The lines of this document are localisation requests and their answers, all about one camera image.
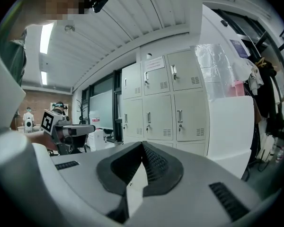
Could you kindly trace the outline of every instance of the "paper notice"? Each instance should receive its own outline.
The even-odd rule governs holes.
[[[164,67],[163,56],[144,62],[144,72],[160,69]]]

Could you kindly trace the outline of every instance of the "white cabinet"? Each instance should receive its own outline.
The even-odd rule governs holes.
[[[154,142],[152,140],[148,140],[148,142],[153,142],[153,143],[156,143],[156,144],[160,144],[160,145],[164,145],[164,146],[168,146],[168,147],[172,147],[173,148],[173,143],[167,143],[167,142]]]
[[[191,51],[167,55],[174,91],[201,88],[199,63]]]
[[[124,100],[123,135],[143,138],[142,99]]]
[[[205,143],[184,143],[177,144],[177,149],[204,156]]]
[[[173,140],[171,97],[148,96],[143,99],[144,133],[148,140]]]
[[[174,97],[177,141],[204,140],[206,134],[205,92],[181,92]]]
[[[145,67],[143,66],[143,76],[145,95],[165,93],[170,91],[166,65],[163,68],[151,71],[146,71]]]
[[[142,96],[140,64],[134,64],[122,69],[123,99]]]

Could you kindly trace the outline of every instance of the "fluorescent light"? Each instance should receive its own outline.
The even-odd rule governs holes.
[[[42,71],[41,72],[41,78],[42,78],[42,84],[43,85],[47,85],[47,78],[46,78],[46,76],[47,76],[47,73],[45,71]]]
[[[53,23],[48,25],[43,25],[42,33],[41,33],[41,41],[40,41],[40,52],[47,54],[47,48],[49,43],[49,38],[51,37],[53,29]]]

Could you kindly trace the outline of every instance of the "brick wall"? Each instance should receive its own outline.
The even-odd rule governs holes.
[[[17,126],[21,126],[23,114],[26,113],[27,107],[32,109],[34,115],[35,124],[41,124],[44,109],[49,109],[52,102],[56,103],[62,101],[64,104],[68,104],[68,115],[71,119],[71,102],[72,97],[65,94],[48,93],[40,91],[25,90],[26,96],[19,107],[20,116],[17,118]]]

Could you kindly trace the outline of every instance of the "locker vent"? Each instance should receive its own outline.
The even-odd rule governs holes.
[[[160,88],[161,89],[165,89],[165,88],[167,88],[168,86],[167,86],[167,82],[165,81],[165,82],[160,82]]]
[[[204,136],[204,129],[197,129],[197,136]]]
[[[171,136],[171,130],[163,130],[163,136]]]
[[[137,87],[134,89],[134,93],[140,93],[141,92],[141,88],[140,87]]]
[[[199,77],[191,78],[191,84],[198,84],[200,83]]]
[[[137,129],[137,134],[142,134],[142,129]]]

